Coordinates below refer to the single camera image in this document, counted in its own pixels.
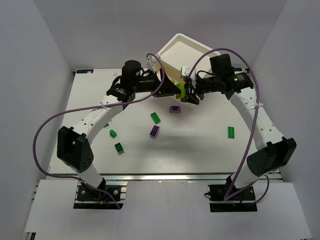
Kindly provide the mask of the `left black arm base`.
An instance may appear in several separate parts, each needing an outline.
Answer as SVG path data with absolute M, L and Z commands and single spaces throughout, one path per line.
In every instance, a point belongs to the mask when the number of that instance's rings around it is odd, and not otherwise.
M 76 189 L 73 208 L 82 210 L 119 210 L 110 195 L 114 198 L 120 208 L 123 207 L 126 198 L 127 187 L 125 185 L 106 185 L 105 191 L 94 191 L 84 184 L 78 184 Z

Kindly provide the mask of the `white three-drawer storage box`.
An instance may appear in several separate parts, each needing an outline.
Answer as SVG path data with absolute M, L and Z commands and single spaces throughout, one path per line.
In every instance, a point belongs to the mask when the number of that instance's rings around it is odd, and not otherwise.
M 211 48 L 182 34 L 177 33 L 173 36 L 158 52 L 157 55 L 164 66 L 165 72 L 169 80 L 174 80 L 175 85 L 182 82 L 181 79 L 181 67 L 182 65 L 189 66 L 190 68 L 196 63 L 196 61 Z M 197 71 L 211 72 L 210 58 L 221 55 L 219 51 L 214 51 L 205 56 L 196 66 L 193 71 L 194 74 Z M 193 110 L 199 105 L 191 103 L 180 102 L 180 99 L 175 99 L 178 103 L 174 105 L 180 105 L 182 108 Z

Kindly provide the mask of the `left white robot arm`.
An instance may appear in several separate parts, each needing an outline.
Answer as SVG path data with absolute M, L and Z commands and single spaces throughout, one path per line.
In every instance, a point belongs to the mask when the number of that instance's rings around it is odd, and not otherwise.
M 97 134 L 113 117 L 121 113 L 136 98 L 137 93 L 150 92 L 152 96 L 167 97 L 181 90 L 169 80 L 164 67 L 156 70 L 149 61 L 144 70 L 139 61 L 128 60 L 121 69 L 102 101 L 73 126 L 62 126 L 57 136 L 57 157 L 73 169 L 78 177 L 90 186 L 95 195 L 106 189 L 106 181 L 93 165 L 91 144 Z

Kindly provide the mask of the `small green lego brick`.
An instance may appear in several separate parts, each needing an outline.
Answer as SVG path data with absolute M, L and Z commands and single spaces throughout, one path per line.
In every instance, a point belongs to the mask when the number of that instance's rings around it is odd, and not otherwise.
M 116 133 L 113 129 L 111 129 L 111 130 L 109 131 L 109 135 L 110 135 L 112 138 L 115 138 L 115 137 L 117 136 L 117 133 Z

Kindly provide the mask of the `green 2x3 lego brick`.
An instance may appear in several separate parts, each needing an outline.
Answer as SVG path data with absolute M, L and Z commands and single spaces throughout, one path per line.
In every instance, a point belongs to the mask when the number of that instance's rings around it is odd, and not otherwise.
M 227 136 L 229 139 L 234 139 L 235 138 L 235 128 L 232 126 L 227 127 Z

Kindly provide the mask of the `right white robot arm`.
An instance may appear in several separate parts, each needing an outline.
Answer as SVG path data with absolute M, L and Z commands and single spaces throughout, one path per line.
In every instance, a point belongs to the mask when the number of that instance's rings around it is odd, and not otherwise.
M 227 178 L 224 198 L 228 200 L 262 175 L 286 166 L 297 143 L 293 138 L 286 138 L 269 118 L 252 74 L 236 70 L 229 54 L 213 56 L 209 61 L 212 72 L 208 77 L 200 77 L 195 68 L 181 67 L 185 89 L 181 101 L 198 105 L 205 94 L 222 93 L 244 120 L 250 130 L 248 142 L 254 143 L 256 148 L 252 154 L 245 150 L 237 171 Z

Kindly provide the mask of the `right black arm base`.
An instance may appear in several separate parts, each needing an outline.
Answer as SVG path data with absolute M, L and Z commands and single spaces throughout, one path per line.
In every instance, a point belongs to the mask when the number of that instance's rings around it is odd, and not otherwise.
M 208 192 L 204 197 L 209 199 L 211 213 L 244 213 L 257 212 L 256 195 L 253 187 L 249 187 L 236 196 L 225 201 L 224 196 L 227 193 L 227 187 L 224 184 L 208 185 Z

